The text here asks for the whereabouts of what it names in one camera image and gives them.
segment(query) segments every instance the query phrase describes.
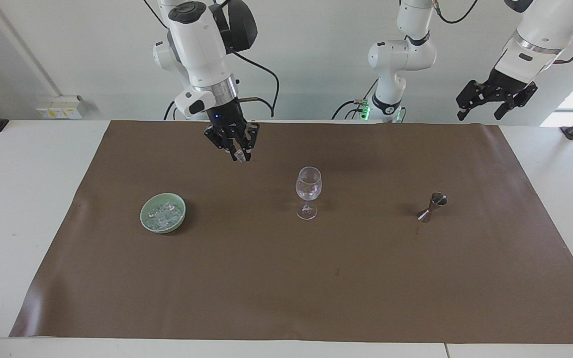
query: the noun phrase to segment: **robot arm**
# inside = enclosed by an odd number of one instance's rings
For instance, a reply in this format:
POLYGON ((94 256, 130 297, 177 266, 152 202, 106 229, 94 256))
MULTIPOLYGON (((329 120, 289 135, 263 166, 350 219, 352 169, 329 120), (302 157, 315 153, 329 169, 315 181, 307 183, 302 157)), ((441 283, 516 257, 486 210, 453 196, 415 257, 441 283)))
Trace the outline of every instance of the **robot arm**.
POLYGON ((486 82, 470 81, 457 97, 459 120, 487 102, 503 102, 495 112, 500 120, 523 107, 537 90, 532 82, 547 70, 573 39, 573 1, 505 0, 523 20, 503 48, 486 82))
MULTIPOLYGON (((243 116, 237 98, 237 82, 225 56, 232 50, 250 48, 257 29, 242 0, 230 0, 228 6, 230 17, 236 16, 230 29, 220 5, 207 8, 199 1, 159 0, 159 8, 169 27, 168 41, 182 64, 181 68, 175 67, 189 80, 175 99, 177 108, 188 117, 206 112, 211 125, 205 129, 205 136, 216 147, 228 152, 234 161, 249 161, 259 125, 249 124, 243 116)), ((155 48, 158 62, 174 71, 168 64, 170 56, 164 47, 158 52, 155 48)))
POLYGON ((397 26, 405 39, 371 47, 369 64, 379 77, 375 94, 369 99, 371 117, 393 118, 399 108, 406 82, 398 71, 424 70, 435 63, 437 50, 428 30, 432 6, 432 0, 402 0, 397 26))

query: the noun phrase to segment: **metal jigger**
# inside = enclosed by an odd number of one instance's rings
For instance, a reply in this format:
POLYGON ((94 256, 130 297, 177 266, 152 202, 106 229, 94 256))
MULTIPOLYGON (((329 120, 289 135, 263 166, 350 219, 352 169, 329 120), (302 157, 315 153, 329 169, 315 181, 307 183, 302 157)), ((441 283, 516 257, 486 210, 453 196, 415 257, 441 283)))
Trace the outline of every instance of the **metal jigger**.
POLYGON ((440 192, 432 193, 432 197, 430 197, 430 206, 427 209, 420 211, 417 213, 417 220, 426 223, 430 222, 430 218, 432 217, 432 211, 441 208, 448 204, 448 197, 440 192))

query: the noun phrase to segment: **table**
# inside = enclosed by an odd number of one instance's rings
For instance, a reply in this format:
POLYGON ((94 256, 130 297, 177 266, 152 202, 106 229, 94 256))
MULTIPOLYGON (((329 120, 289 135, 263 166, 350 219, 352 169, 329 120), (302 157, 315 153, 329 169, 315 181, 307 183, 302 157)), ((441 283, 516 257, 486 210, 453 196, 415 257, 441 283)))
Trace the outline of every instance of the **table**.
MULTIPOLYGON (((0 356, 573 356, 573 346, 5 338, 108 124, 12 122, 0 134, 0 356)), ((537 140, 557 129, 501 129, 573 254, 573 142, 537 140)))

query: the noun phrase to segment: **brown leather surface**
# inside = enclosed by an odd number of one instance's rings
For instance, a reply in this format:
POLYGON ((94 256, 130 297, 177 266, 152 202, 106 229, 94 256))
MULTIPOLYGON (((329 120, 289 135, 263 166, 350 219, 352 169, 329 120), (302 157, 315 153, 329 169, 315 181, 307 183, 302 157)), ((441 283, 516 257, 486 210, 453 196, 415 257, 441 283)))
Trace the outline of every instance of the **brown leather surface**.
POLYGON ((205 127, 110 124, 10 336, 573 344, 573 257, 498 127, 262 124, 242 165, 205 127))

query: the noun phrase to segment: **clear liquid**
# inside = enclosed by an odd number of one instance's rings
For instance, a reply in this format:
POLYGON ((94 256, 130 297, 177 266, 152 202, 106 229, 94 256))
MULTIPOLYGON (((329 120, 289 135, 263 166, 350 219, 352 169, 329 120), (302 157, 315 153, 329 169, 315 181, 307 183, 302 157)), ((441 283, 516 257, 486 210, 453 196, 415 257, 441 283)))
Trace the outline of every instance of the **clear liquid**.
POLYGON ((298 180, 295 184, 297 195, 304 201, 316 200, 322 193, 321 183, 307 184, 298 180))

